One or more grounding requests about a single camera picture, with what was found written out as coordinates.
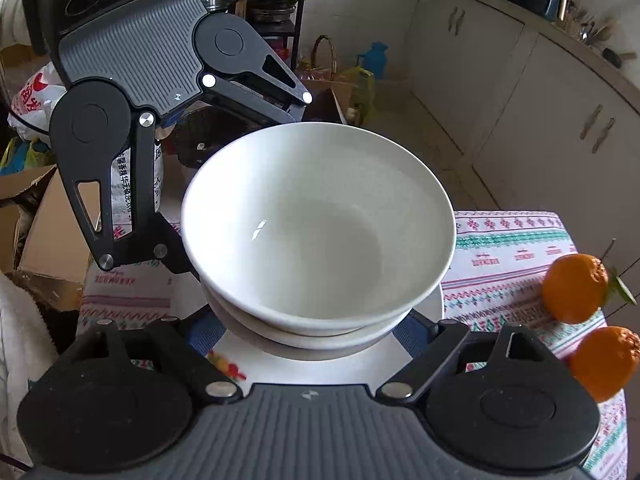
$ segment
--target gray textured gripper pad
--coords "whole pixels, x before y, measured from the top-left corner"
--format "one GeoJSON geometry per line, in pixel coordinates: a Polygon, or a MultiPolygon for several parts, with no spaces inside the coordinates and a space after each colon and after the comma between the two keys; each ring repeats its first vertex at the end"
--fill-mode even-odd
{"type": "MultiPolygon", "coordinates": [[[[231,406],[209,406],[178,444],[145,465],[90,476],[40,466],[22,478],[523,480],[486,473],[449,456],[411,410],[378,404],[364,386],[270,384],[255,385],[245,400],[231,406]]],[[[543,478],[591,477],[574,468],[543,478]]]]}
{"type": "Polygon", "coordinates": [[[206,15],[200,0],[135,0],[65,36],[60,61],[72,82],[112,80],[164,116],[200,93],[193,29],[206,15]]]}

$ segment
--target cabinet handle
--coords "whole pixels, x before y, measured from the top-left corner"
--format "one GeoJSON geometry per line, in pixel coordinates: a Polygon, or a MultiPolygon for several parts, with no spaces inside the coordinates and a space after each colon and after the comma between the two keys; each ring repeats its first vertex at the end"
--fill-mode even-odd
{"type": "Polygon", "coordinates": [[[458,18],[458,20],[456,22],[456,36],[460,32],[460,25],[462,25],[462,20],[465,19],[465,14],[466,14],[466,10],[462,9],[462,14],[460,14],[460,17],[458,18]]]}
{"type": "Polygon", "coordinates": [[[458,12],[458,8],[457,7],[455,9],[453,9],[453,12],[449,16],[449,32],[451,32],[451,29],[453,27],[453,18],[456,17],[456,12],[458,12]]]}
{"type": "Polygon", "coordinates": [[[607,137],[609,137],[609,132],[611,131],[611,128],[614,124],[616,124],[616,118],[612,117],[609,119],[609,123],[607,123],[607,126],[604,127],[604,130],[598,137],[598,140],[596,140],[596,143],[593,145],[591,153],[596,153],[598,151],[602,143],[607,139],[607,137]]]}
{"type": "Polygon", "coordinates": [[[602,111],[602,105],[596,106],[596,109],[593,111],[593,113],[589,116],[589,118],[584,123],[584,128],[582,129],[582,133],[580,134],[580,140],[584,140],[584,138],[589,133],[589,130],[593,128],[593,125],[596,123],[596,119],[600,115],[601,111],[602,111]]]}

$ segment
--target orange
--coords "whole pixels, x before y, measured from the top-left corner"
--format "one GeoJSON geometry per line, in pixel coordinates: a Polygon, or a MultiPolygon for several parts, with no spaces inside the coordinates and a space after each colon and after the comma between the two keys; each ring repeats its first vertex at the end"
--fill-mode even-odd
{"type": "Polygon", "coordinates": [[[571,373],[596,402],[618,393],[638,362],[640,337],[621,326],[604,326],[587,334],[568,359],[571,373]]]}
{"type": "Polygon", "coordinates": [[[607,297],[609,278],[599,259],[588,254],[568,254],[554,261],[542,282],[542,299],[557,320],[587,321],[607,297]]]}

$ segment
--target blue thermos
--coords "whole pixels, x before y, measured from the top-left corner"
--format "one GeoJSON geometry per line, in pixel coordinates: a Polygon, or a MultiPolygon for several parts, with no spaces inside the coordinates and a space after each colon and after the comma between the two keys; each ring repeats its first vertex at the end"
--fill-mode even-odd
{"type": "Polygon", "coordinates": [[[385,50],[388,49],[388,45],[376,41],[371,43],[371,49],[366,54],[358,54],[356,57],[356,64],[360,64],[360,58],[362,58],[362,67],[364,70],[373,72],[376,79],[382,79],[385,76],[386,54],[385,50]]]}

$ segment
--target white bowl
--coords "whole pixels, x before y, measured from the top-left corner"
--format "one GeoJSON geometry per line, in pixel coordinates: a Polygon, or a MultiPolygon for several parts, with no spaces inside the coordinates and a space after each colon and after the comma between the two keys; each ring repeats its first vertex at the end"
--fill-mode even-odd
{"type": "Polygon", "coordinates": [[[330,123],[241,137],[195,175],[182,240],[212,290],[285,332],[348,332],[400,316],[449,267],[453,210],[410,152],[330,123]]]}
{"type": "Polygon", "coordinates": [[[236,321],[240,322],[252,332],[277,343],[282,343],[283,345],[295,346],[296,348],[306,348],[308,350],[339,350],[364,345],[371,341],[380,339],[383,335],[391,332],[410,312],[407,310],[400,314],[400,316],[394,317],[391,320],[359,328],[353,332],[347,332],[346,334],[314,337],[292,334],[291,332],[278,330],[273,326],[267,325],[257,317],[233,306],[219,294],[216,294],[215,291],[211,290],[207,285],[203,284],[202,290],[209,304],[211,304],[211,301],[217,301],[220,307],[224,308],[230,316],[233,316],[236,321]]]}

